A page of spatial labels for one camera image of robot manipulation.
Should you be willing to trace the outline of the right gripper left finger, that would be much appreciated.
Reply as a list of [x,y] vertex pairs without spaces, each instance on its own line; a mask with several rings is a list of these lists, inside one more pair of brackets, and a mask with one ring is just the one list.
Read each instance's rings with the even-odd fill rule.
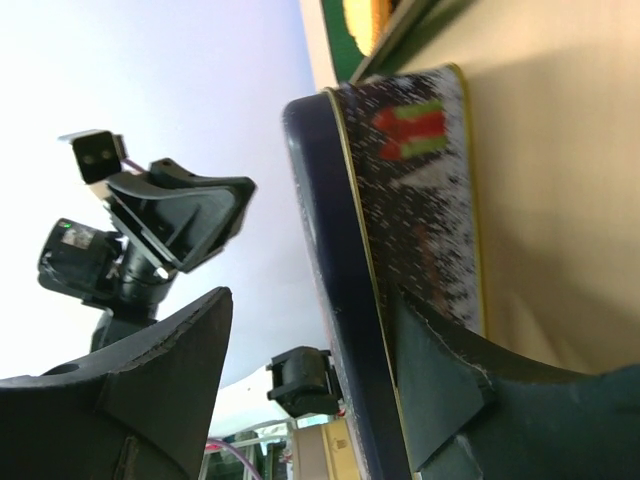
[[2,478],[197,478],[232,314],[219,287],[43,375],[2,380]]

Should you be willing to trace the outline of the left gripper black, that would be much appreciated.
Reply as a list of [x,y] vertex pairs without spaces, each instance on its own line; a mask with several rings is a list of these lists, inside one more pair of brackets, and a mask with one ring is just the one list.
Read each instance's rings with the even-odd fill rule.
[[37,265],[41,287],[128,320],[151,320],[174,274],[219,254],[242,228],[256,191],[248,177],[195,175],[171,159],[107,178],[117,231],[57,220]]

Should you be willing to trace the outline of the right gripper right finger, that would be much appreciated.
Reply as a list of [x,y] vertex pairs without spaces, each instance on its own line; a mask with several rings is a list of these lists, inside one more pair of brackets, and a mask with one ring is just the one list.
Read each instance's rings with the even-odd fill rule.
[[556,368],[389,298],[411,468],[425,479],[635,479],[639,369]]

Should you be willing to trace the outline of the gold tin lid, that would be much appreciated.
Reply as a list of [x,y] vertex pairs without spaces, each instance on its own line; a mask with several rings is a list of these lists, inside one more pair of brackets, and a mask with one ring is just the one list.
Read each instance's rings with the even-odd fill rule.
[[282,125],[348,424],[367,479],[409,479],[390,291],[485,332],[461,69],[327,88]]

